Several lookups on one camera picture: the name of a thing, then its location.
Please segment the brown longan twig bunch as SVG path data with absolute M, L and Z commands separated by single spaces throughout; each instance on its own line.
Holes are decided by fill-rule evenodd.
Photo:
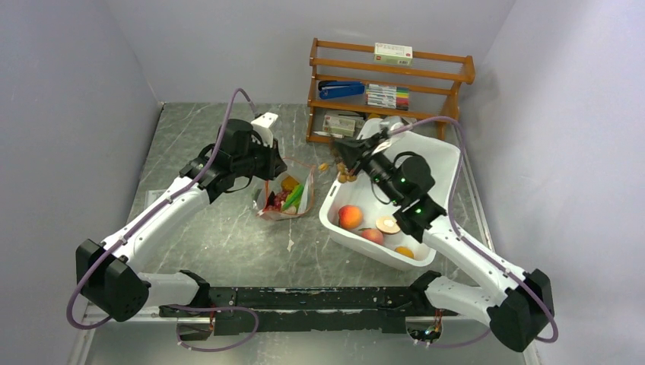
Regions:
M 331 170 L 332 166 L 336 168 L 336 181 L 338 183 L 352 183 L 357 181 L 357 175 L 353 173 L 343 162 L 339 154 L 332 151 L 331 157 L 318 165 L 319 172 Z

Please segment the clear zip top bag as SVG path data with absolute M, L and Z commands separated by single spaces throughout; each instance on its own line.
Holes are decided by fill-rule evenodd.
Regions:
M 261 181 L 253 195 L 253 205 L 256 210 L 256 216 L 267 221 L 282 221 L 293 219 L 306 214 L 313 207 L 314 193 L 314 165 L 302 163 L 293 158 L 284 159 L 288 169 L 285 173 L 280 174 L 274 180 Z M 300 185 L 304 186 L 303 194 L 298 209 L 294 207 L 286 211 L 268 211 L 265 210 L 268 196 L 271 192 L 284 192 L 281 189 L 281 181 L 286 175 L 294 177 Z

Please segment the green starfruit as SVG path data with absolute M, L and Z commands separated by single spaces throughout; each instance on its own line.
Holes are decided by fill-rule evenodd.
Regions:
M 283 205 L 281 206 L 281 210 L 286 211 L 291 207 L 294 207 L 297 210 L 300 204 L 303 190 L 304 190 L 303 185 L 296 185 L 294 189 L 287 195 Z

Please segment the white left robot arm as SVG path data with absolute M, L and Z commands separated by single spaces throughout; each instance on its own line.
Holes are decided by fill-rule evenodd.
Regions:
M 85 240 L 75 253 L 80 293 L 117 322 L 152 306 L 178 306 L 191 316 L 206 313 L 211 295 L 205 279 L 187 270 L 153 275 L 144 266 L 176 228 L 235 192 L 238 179 L 273 180 L 286 171 L 272 133 L 277 118 L 264 113 L 252 122 L 228 119 L 217 141 L 188 162 L 139 216 L 99 243 Z

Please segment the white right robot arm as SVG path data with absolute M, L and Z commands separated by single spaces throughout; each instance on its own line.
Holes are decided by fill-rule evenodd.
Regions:
M 334 140 L 336 160 L 353 176 L 364 173 L 397 209 L 393 214 L 401 231 L 435 249 L 459 268 L 476 286 L 456 283 L 438 273 L 416 281 L 410 296 L 421 315 L 434 309 L 468 316 L 486 325 L 494 337 L 515 352 L 523 352 L 550 326 L 548 341 L 558 338 L 549 276 L 514 265 L 465 232 L 449 213 L 449 202 L 431 197 L 435 185 L 431 165 L 423 154 L 402 151 L 394 157 L 385 150 L 389 140 L 374 135 L 362 140 Z

